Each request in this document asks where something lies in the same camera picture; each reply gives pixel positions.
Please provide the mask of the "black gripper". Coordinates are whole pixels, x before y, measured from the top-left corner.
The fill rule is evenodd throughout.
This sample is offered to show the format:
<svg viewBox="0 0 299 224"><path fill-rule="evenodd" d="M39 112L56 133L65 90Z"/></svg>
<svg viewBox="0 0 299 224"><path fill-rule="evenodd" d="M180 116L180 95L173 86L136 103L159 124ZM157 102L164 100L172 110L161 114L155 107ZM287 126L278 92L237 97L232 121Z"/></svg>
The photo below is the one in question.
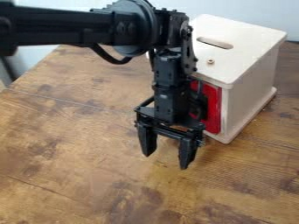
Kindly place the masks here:
<svg viewBox="0 0 299 224"><path fill-rule="evenodd" d="M149 56L153 69L153 95L135 108L139 143L149 157L159 135L180 142L179 162L185 170L201 145L204 124L191 117L191 83L195 79L184 69L179 53Z"/></svg>

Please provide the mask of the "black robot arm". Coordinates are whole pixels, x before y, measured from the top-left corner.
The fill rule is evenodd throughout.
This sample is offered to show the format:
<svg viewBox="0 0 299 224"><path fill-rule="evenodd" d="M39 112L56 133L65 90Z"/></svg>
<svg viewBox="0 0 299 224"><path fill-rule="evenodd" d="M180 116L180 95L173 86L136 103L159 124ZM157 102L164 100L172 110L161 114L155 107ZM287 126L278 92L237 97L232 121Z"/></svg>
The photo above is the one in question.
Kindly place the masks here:
<svg viewBox="0 0 299 224"><path fill-rule="evenodd" d="M87 47L115 65L149 55L153 96L135 108L141 152L155 152L159 136L175 139L180 168L187 169L203 143L208 103L201 90L192 89L197 58L188 16L157 10L147 0L116 0L88 12L0 0L0 56L13 55L20 46L43 45Z"/></svg>

